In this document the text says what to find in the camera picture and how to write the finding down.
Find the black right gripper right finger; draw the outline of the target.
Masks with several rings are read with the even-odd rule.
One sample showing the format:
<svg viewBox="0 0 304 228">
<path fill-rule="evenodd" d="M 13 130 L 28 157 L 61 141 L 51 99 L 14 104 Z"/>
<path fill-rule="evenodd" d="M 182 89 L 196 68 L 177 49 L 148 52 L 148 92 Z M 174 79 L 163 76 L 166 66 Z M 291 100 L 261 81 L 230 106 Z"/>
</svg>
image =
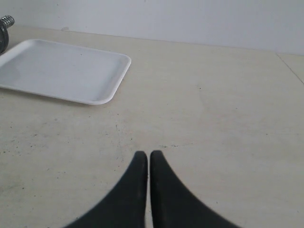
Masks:
<svg viewBox="0 0 304 228">
<path fill-rule="evenodd" d="M 237 228 L 202 203 L 180 181 L 162 151 L 150 155 L 150 197 L 155 228 Z"/>
</svg>

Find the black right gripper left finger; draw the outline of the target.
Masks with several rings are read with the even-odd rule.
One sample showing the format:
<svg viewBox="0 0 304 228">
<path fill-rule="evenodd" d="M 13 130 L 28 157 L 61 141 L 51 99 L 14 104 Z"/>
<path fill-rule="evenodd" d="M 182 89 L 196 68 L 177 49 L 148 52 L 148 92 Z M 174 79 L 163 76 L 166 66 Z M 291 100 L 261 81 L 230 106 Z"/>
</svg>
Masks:
<svg viewBox="0 0 304 228">
<path fill-rule="evenodd" d="M 113 189 L 68 228 L 144 228 L 148 160 L 137 151 Z"/>
</svg>

